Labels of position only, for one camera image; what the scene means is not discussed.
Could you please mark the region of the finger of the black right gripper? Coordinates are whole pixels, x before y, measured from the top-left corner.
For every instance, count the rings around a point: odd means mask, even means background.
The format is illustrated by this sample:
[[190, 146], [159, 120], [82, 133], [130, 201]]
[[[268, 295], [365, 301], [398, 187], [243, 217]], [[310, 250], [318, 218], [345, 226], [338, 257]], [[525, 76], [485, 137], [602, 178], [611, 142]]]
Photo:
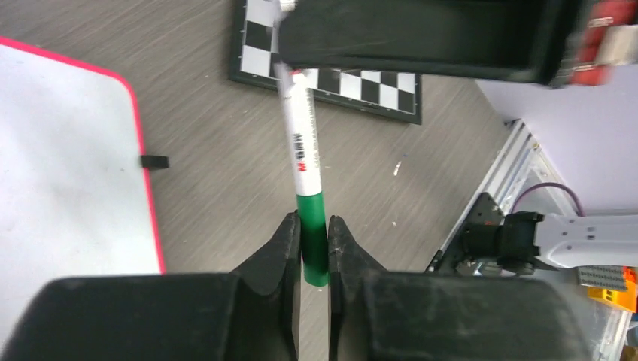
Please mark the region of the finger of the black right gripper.
[[581, 1], [299, 1], [278, 51], [295, 68], [561, 85], [583, 34]]

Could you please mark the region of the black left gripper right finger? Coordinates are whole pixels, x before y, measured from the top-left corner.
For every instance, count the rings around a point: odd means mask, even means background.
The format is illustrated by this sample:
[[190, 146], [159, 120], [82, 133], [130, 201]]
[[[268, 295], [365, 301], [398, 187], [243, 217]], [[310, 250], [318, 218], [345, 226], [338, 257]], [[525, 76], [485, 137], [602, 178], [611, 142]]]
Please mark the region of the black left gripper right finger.
[[331, 360], [589, 360], [569, 305], [520, 278], [391, 272], [328, 225]]

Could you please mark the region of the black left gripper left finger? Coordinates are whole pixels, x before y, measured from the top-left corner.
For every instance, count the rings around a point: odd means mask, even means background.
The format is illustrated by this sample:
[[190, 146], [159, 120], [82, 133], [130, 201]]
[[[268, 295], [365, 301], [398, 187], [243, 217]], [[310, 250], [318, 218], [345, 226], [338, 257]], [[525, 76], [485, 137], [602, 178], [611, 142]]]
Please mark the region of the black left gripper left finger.
[[227, 273], [62, 278], [14, 327], [3, 360], [296, 360], [300, 221]]

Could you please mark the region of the pink-framed whiteboard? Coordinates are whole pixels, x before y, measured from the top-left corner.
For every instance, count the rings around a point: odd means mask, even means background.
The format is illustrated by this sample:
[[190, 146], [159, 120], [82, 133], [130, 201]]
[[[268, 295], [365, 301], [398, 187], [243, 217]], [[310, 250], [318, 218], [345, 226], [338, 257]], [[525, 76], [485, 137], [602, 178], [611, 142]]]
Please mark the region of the pink-framed whiteboard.
[[1, 39], [1, 336], [56, 278], [165, 270], [132, 87]]

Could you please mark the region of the white green marker pen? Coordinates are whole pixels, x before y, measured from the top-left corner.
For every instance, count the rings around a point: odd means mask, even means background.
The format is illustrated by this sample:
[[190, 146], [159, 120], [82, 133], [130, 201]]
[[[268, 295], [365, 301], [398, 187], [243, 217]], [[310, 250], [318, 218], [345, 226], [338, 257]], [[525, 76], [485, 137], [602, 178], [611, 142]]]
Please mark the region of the white green marker pen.
[[321, 185], [314, 97], [303, 71], [275, 64], [278, 94], [284, 111], [296, 192], [297, 214], [301, 222], [301, 251], [304, 277], [315, 287], [329, 282], [327, 227]]

